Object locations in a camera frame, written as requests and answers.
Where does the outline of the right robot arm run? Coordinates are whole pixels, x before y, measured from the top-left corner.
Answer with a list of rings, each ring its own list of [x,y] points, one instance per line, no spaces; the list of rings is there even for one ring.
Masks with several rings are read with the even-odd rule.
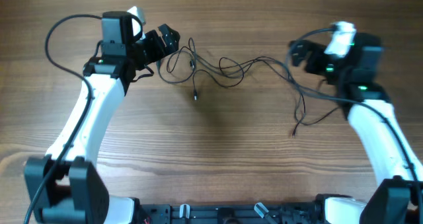
[[[334,96],[294,82],[301,95],[337,103],[358,135],[373,168],[377,189],[368,202],[350,196],[321,194],[312,213],[320,223],[421,223],[422,163],[395,117],[385,89],[375,83],[383,47],[367,33],[335,32],[329,45],[308,40],[289,43],[286,61],[304,61],[305,71],[335,86]]]

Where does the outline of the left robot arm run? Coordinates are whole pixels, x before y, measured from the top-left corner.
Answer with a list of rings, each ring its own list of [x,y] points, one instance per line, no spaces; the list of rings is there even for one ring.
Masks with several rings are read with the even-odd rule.
[[[30,205],[25,222],[152,221],[137,198],[109,194],[96,162],[107,126],[129,85],[153,76],[150,65],[178,50],[180,34],[166,24],[144,32],[136,9],[105,12],[100,21],[102,39],[78,74],[81,92],[65,127],[42,158],[26,162]]]

